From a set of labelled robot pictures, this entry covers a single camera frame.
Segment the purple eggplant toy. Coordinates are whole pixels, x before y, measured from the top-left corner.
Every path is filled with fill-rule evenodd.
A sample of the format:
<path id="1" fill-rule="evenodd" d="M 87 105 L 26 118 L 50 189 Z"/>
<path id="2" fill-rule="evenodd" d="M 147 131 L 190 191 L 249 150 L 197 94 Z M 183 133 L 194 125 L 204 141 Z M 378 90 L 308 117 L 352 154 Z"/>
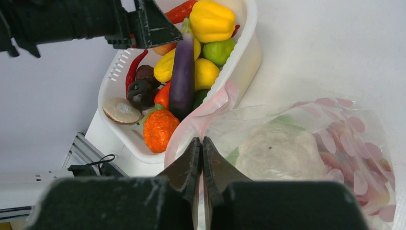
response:
<path id="1" fill-rule="evenodd" d="M 195 92 L 194 37 L 189 18 L 184 19 L 180 31 L 183 40 L 178 42 L 175 49 L 169 111 L 182 121 L 192 111 Z"/>

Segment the clear pink-dotted zip bag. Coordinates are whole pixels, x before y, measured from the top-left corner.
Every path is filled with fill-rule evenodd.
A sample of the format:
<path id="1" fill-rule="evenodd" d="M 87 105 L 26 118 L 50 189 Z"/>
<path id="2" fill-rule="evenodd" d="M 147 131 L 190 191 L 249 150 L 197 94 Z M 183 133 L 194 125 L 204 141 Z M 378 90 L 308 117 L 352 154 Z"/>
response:
<path id="1" fill-rule="evenodd" d="M 321 97 L 276 109 L 235 108 L 240 92 L 227 82 L 209 92 L 176 129 L 165 166 L 192 137 L 208 136 L 220 154 L 253 180 L 333 180 L 349 187 L 372 230 L 390 230 L 395 176 L 383 127 L 356 100 Z"/>

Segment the brown mushroom slice toy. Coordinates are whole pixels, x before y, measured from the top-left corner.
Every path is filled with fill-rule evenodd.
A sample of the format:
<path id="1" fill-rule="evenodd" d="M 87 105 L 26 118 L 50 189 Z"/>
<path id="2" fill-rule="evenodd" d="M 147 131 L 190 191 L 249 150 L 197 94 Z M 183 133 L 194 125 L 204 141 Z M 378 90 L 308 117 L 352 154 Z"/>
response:
<path id="1" fill-rule="evenodd" d="M 107 118 L 120 125 L 134 125 L 142 117 L 125 98 L 108 98 L 103 101 L 102 109 Z"/>

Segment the orange pumpkin toy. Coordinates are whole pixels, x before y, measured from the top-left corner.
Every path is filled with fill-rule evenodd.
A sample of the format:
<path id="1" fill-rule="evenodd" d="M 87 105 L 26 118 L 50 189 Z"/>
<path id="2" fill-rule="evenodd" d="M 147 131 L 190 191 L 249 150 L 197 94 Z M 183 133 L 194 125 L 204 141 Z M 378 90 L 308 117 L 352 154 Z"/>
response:
<path id="1" fill-rule="evenodd" d="M 166 109 L 152 112 L 143 124 L 143 138 L 146 146 L 154 154 L 165 152 L 179 124 L 179 119 Z"/>

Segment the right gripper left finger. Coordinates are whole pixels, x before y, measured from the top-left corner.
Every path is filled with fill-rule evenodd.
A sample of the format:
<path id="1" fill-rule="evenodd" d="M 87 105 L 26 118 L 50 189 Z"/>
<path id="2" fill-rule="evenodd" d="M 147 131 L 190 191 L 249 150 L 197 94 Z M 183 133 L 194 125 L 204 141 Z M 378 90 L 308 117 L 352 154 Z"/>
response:
<path id="1" fill-rule="evenodd" d="M 29 230 L 195 230 L 200 140 L 155 177 L 58 179 L 28 218 Z"/>

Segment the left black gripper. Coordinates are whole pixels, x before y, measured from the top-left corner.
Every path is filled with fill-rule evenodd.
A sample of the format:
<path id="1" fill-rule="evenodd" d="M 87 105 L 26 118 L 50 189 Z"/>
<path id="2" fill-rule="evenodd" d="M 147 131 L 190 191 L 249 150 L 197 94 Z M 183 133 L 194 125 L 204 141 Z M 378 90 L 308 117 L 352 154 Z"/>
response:
<path id="1" fill-rule="evenodd" d="M 115 49 L 154 48 L 183 39 L 154 0 L 135 0 L 133 31 L 119 0 L 2 0 L 0 50 L 40 58 L 40 44 L 104 37 Z"/>

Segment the red cherry bunch green stem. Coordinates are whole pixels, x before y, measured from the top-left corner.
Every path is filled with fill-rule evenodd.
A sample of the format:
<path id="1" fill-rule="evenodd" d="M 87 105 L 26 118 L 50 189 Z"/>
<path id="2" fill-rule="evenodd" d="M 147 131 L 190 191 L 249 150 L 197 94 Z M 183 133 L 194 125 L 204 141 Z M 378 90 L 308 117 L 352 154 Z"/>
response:
<path id="1" fill-rule="evenodd" d="M 371 142 L 363 142 L 354 130 L 339 123 L 331 124 L 314 137 L 328 175 L 351 189 L 367 216 L 393 221 L 395 177 L 382 150 Z"/>

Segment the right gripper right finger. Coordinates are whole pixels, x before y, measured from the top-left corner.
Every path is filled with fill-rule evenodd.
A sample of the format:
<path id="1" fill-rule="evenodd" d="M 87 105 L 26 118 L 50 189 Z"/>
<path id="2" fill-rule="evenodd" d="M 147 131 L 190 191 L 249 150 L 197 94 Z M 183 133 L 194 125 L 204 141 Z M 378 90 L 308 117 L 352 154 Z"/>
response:
<path id="1" fill-rule="evenodd" d="M 366 230 L 349 189 L 333 181 L 253 181 L 202 142 L 208 230 Z"/>

